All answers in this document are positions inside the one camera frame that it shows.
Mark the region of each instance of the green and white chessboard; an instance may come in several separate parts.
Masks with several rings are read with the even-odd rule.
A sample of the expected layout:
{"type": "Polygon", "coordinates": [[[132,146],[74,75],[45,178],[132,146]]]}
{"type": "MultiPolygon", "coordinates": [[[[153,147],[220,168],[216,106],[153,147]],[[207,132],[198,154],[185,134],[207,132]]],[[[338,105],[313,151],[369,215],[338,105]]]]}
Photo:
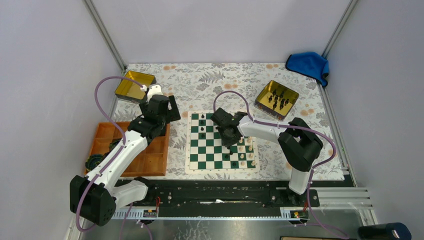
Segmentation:
{"type": "Polygon", "coordinates": [[[188,174],[258,172],[260,167],[256,139],[241,138],[230,149],[222,146],[220,134],[215,129],[217,125],[211,120],[212,114],[212,110],[188,112],[185,172],[188,174]]]}

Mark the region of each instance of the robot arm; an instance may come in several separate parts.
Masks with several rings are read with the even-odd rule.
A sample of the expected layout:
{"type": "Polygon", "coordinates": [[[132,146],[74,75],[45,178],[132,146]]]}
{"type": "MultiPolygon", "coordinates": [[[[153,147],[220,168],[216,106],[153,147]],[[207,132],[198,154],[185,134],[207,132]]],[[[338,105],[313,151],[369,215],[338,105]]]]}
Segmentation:
{"type": "MultiPolygon", "coordinates": [[[[259,124],[253,122],[245,112],[237,112],[233,116],[222,108],[218,108],[210,119],[218,125],[217,130],[221,136],[222,145],[226,147],[236,144],[241,137],[257,137],[279,144],[288,163],[292,166],[288,187],[298,195],[305,192],[313,163],[323,148],[323,142],[314,133],[259,124]]],[[[275,124],[265,119],[258,120],[275,124]]],[[[309,128],[305,121],[298,117],[291,122],[279,124],[309,128]]]]}
{"type": "Polygon", "coordinates": [[[70,210],[76,213],[84,190],[98,176],[90,187],[80,212],[83,218],[96,225],[105,225],[116,209],[146,197],[148,187],[141,181],[133,180],[119,187],[115,187],[115,184],[133,159],[155,137],[164,133],[168,123],[181,119],[174,96],[164,96],[160,85],[151,85],[146,98],[147,101],[139,105],[142,115],[131,121],[124,133],[125,138],[121,139],[95,169],[85,177],[76,175],[70,182],[70,210]],[[119,154],[108,165],[118,151],[119,154]]]}

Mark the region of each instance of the blue towel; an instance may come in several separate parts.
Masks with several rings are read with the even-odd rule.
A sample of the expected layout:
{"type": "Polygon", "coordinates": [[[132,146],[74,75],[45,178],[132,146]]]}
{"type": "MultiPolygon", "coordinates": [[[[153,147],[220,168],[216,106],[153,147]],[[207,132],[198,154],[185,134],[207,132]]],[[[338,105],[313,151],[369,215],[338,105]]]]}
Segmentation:
{"type": "Polygon", "coordinates": [[[328,82],[325,79],[329,75],[329,61],[313,51],[296,53],[285,61],[287,70],[305,75],[321,82],[323,87],[328,82]]]}

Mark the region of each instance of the gray wall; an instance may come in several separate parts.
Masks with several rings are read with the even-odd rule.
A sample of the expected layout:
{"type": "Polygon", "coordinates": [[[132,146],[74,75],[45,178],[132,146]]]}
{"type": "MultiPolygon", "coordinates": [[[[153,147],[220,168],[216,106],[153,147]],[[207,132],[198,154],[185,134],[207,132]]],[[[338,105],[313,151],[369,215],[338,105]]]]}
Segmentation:
{"type": "Polygon", "coordinates": [[[126,63],[278,63],[322,52],[349,0],[93,2],[126,63]]]}
{"type": "MultiPolygon", "coordinates": [[[[2,1],[0,32],[0,239],[63,239],[104,120],[94,87],[120,70],[81,0],[2,1]]],[[[100,89],[107,111],[116,85],[100,89]]]]}
{"type": "Polygon", "coordinates": [[[378,220],[424,236],[424,1],[360,1],[329,54],[327,90],[378,220]]]}

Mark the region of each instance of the floral tablecloth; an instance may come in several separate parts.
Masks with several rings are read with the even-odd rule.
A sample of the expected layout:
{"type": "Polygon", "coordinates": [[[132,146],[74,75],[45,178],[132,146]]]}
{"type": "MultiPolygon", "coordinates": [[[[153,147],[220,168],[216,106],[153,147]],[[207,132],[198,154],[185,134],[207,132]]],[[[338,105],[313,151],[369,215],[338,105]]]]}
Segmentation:
{"type": "MultiPolygon", "coordinates": [[[[252,173],[187,174],[185,172],[185,146],[187,114],[192,110],[212,110],[217,96],[225,90],[241,93],[250,104],[250,111],[257,118],[272,119],[255,108],[254,101],[269,81],[274,80],[300,94],[286,121],[299,117],[317,131],[332,138],[329,120],[315,80],[286,70],[284,63],[178,63],[178,64],[129,64],[127,70],[156,76],[165,95],[175,95],[181,120],[171,123],[166,176],[149,179],[198,179],[198,180],[289,180],[292,167],[280,146],[258,139],[260,171],[252,173]]],[[[244,109],[244,102],[235,94],[224,94],[217,100],[223,109],[244,109]]],[[[113,113],[115,121],[131,121],[140,115],[137,104],[119,100],[113,113]]],[[[327,159],[331,145],[321,138],[324,148],[318,158],[327,159]]],[[[343,180],[339,158],[318,167],[314,180],[343,180]]]]}

